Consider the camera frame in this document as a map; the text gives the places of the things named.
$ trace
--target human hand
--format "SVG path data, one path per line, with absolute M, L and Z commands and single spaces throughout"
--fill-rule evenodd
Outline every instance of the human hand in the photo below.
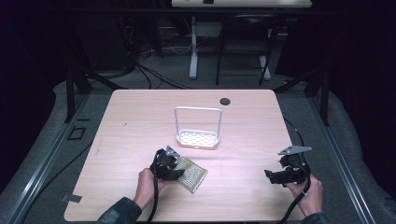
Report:
M 137 183 L 136 195 L 134 196 L 134 202 L 139 205 L 139 207 L 144 210 L 146 206 L 154 198 L 154 174 L 149 168 L 143 169 L 139 173 L 139 180 Z M 158 193 L 163 190 L 168 182 L 163 180 L 158 180 Z
M 305 195 L 298 203 L 298 206 L 306 217 L 322 211 L 322 183 L 313 175 L 310 176 L 310 179 L 311 187 L 309 188 L 307 195 Z M 301 192 L 303 192 L 306 181 L 307 180 L 301 184 L 288 183 L 285 185 L 290 189 L 293 197 L 296 198 L 301 194 Z

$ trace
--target wooden table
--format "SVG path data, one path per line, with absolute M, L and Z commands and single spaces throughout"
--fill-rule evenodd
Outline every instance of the wooden table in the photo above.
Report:
M 222 105 L 221 98 L 231 103 Z M 180 147 L 176 106 L 221 109 L 219 145 L 214 149 Z M 206 123 L 201 116 L 190 119 Z M 82 199 L 69 202 L 64 218 L 96 220 L 121 197 L 132 199 L 138 173 L 167 145 L 208 173 L 194 194 L 178 183 L 167 186 L 153 221 L 279 220 L 293 200 L 288 189 L 272 185 L 264 174 L 264 169 L 282 169 L 277 153 L 291 145 L 272 91 L 123 90 L 114 91 L 79 176 L 73 194 Z M 147 220 L 150 211 L 151 205 L 139 220 Z M 296 208 L 290 219 L 303 217 Z

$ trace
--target table leg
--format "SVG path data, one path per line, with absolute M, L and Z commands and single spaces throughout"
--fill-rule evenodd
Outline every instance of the table leg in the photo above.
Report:
M 260 56 L 260 57 L 259 57 L 259 60 L 260 60 L 260 66 L 261 66 L 261 67 L 264 67 L 264 66 L 265 66 L 265 63 L 266 63 L 265 56 Z M 271 74 L 270 74 L 270 70 L 268 69 L 268 66 L 267 66 L 267 69 L 265 70 L 264 80 L 265 80 L 265 81 L 271 80 Z
M 190 65 L 190 79 L 197 78 L 197 67 L 198 67 L 198 50 L 197 50 L 197 35 L 196 35 L 196 22 L 195 17 L 191 20 L 191 65 Z

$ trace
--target chair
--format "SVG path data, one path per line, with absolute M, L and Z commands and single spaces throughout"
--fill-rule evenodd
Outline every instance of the chair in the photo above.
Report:
M 271 52 L 276 42 L 278 31 L 283 27 L 284 19 L 275 15 L 237 15 L 222 24 L 219 34 L 218 67 L 216 73 L 216 85 L 219 85 L 220 69 L 246 68 L 261 69 L 260 85 L 264 79 L 265 70 L 270 61 Z M 265 57 L 265 65 L 244 66 L 238 60 L 232 65 L 223 66 L 222 59 L 227 54 L 254 55 L 260 62 L 260 57 Z

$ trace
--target gray carpet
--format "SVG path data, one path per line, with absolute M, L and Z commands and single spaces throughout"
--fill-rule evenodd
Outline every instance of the gray carpet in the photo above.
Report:
M 189 79 L 191 53 L 176 54 L 172 50 L 166 50 L 163 58 L 155 53 L 140 63 L 146 67 L 161 73 L 175 82 L 186 87 L 195 89 L 274 89 L 283 84 L 283 80 L 289 77 L 273 76 L 271 81 L 259 86 L 260 76 L 229 76 L 221 77 L 220 85 L 215 85 L 216 57 L 213 48 L 214 40 L 206 39 L 201 43 L 199 51 L 198 78 Z M 276 61 L 280 52 L 282 38 L 279 38 L 275 57 L 270 63 L 270 71 L 273 74 Z M 151 88 L 173 89 L 172 85 L 161 82 L 151 74 L 147 74 Z M 149 83 L 141 73 L 134 71 L 128 76 L 111 79 L 115 83 L 129 89 L 147 89 Z M 90 80 L 94 91 L 86 99 L 85 104 L 77 113 L 71 130 L 65 134 L 60 146 L 60 153 L 46 178 L 46 183 L 73 160 L 93 140 L 101 118 L 105 112 L 111 91 L 103 84 Z M 316 117 L 316 99 L 307 99 L 302 94 L 304 83 L 299 84 L 287 93 L 277 95 L 282 113 L 286 119 L 301 133 L 305 145 L 311 146 L 312 151 L 305 153 L 306 159 L 313 173 L 324 185 L 324 211 L 329 215 L 332 223 L 364 223 L 360 213 L 357 212 L 356 204 L 351 200 L 350 192 L 346 186 L 341 170 L 337 168 L 336 158 L 332 152 L 332 145 L 328 135 L 323 131 L 321 121 Z M 20 170 L 14 176 L 8 187 L 0 196 L 0 223 L 6 223 L 13 215 L 14 208 L 18 205 L 18 199 L 33 175 L 35 168 L 52 149 L 58 134 L 64 127 L 66 118 L 65 85 L 56 87 L 57 103 L 52 111 L 48 123 L 37 138 L 35 145 L 27 156 Z M 353 174 L 361 196 L 367 202 L 367 206 L 373 215 L 373 221 L 366 223 L 396 223 L 396 206 L 394 201 L 375 183 L 370 171 L 361 160 L 361 148 L 359 137 L 345 112 L 340 101 L 331 94 L 329 104 L 329 121 L 333 137 L 342 151 L 350 172 Z M 288 125 L 290 137 L 294 145 L 300 145 L 297 133 Z M 78 180 L 79 172 L 83 166 L 88 150 L 82 153 L 76 161 L 71 163 L 57 176 L 45 190 L 39 195 L 29 211 L 24 223 L 66 223 L 64 221 L 64 209 L 67 204 L 60 199 L 65 194 L 70 194 Z

